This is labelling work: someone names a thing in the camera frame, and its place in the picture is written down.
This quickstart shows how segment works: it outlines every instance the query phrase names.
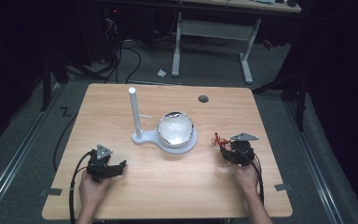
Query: circular base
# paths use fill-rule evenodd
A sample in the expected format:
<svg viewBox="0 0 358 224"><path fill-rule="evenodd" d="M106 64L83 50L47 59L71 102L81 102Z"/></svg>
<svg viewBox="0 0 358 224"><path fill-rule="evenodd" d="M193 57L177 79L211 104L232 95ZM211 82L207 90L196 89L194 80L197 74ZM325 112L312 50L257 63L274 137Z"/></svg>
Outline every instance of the circular base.
<svg viewBox="0 0 358 224"><path fill-rule="evenodd" d="M136 136L136 133L132 134L132 141L137 144L141 145L144 143L153 143L160 147L162 150L173 154L173 155L180 155L188 152L191 150L197 143L197 139L199 138L199 135L197 133L197 130L194 128L193 130L193 136L190 138L190 140L182 147L167 147L164 144L161 143L161 141L158 138L158 131L157 129L151 130L151 131L142 131L142 138L138 138Z"/></svg>

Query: human arm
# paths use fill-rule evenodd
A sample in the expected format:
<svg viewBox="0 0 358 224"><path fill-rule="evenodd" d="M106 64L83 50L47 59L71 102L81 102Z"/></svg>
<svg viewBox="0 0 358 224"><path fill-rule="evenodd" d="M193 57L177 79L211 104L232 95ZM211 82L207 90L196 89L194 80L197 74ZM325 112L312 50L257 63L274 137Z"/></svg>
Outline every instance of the human arm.
<svg viewBox="0 0 358 224"><path fill-rule="evenodd" d="M255 168L252 165L240 167L237 164L231 163L235 172L238 184L241 187L246 203L248 204L249 217L252 224L269 224L272 223L269 214L261 202L257 192L258 176ZM255 162L255 167L259 168L259 164Z"/></svg>
<svg viewBox="0 0 358 224"><path fill-rule="evenodd" d="M83 171L79 186L82 207L76 224L90 224L98 207L103 201L107 187L112 178L106 178L101 183L92 180L92 176Z"/></svg>

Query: tape piece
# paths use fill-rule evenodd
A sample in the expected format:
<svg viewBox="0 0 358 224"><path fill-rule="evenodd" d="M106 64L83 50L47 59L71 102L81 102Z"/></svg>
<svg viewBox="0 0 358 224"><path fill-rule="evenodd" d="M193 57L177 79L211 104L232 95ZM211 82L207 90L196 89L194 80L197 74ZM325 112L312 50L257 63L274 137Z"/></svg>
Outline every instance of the tape piece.
<svg viewBox="0 0 358 224"><path fill-rule="evenodd" d="M275 185L275 189L277 191L281 191L281 190L286 190L286 191L290 191L292 190L292 185L291 184L280 184L280 185Z"/></svg>
<svg viewBox="0 0 358 224"><path fill-rule="evenodd" d="M41 197L47 197L48 195L60 196L61 192L62 189L42 189L39 195Z"/></svg>

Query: white bowl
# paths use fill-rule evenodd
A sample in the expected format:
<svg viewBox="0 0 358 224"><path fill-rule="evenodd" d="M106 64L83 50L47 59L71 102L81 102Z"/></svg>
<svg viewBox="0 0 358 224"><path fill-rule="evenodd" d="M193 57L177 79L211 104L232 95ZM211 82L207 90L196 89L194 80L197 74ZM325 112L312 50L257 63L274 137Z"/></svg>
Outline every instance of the white bowl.
<svg viewBox="0 0 358 224"><path fill-rule="evenodd" d="M171 112L159 121L157 131L166 147L182 147L193 136L194 124L187 114Z"/></svg>

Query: white cylindrical rod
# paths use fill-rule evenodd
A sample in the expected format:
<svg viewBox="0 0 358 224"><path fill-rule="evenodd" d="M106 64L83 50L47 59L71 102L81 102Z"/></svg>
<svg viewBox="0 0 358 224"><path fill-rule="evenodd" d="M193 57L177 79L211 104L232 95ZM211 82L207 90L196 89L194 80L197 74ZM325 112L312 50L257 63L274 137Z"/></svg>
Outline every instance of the white cylindrical rod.
<svg viewBox="0 0 358 224"><path fill-rule="evenodd" d="M133 122L135 123L136 137L142 138L141 121L139 120L138 101L136 100L136 89L130 87L129 93L131 99Z"/></svg>

